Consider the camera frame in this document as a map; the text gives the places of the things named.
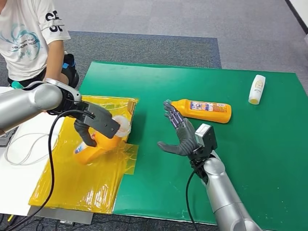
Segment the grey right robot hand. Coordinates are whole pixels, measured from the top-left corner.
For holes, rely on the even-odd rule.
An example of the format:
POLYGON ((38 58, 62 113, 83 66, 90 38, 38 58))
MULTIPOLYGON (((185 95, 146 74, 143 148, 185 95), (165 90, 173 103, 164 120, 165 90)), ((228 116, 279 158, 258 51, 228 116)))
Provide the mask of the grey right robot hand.
POLYGON ((169 145, 159 141, 157 145, 162 151, 180 156, 188 156, 199 148, 195 138, 195 128, 187 118, 184 118, 178 110, 171 105, 170 100, 164 102, 165 116, 175 129, 179 139, 178 145, 169 145))

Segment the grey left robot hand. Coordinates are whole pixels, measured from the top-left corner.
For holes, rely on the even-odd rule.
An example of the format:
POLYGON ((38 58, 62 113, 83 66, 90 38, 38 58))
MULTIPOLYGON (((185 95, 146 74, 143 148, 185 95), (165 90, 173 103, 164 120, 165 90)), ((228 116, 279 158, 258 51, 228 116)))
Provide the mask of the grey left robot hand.
POLYGON ((88 132, 89 126, 86 125, 82 121, 76 119, 74 122, 75 130, 79 134, 79 136, 82 139, 84 143, 88 146, 96 147, 97 142, 91 138, 90 133, 88 132))

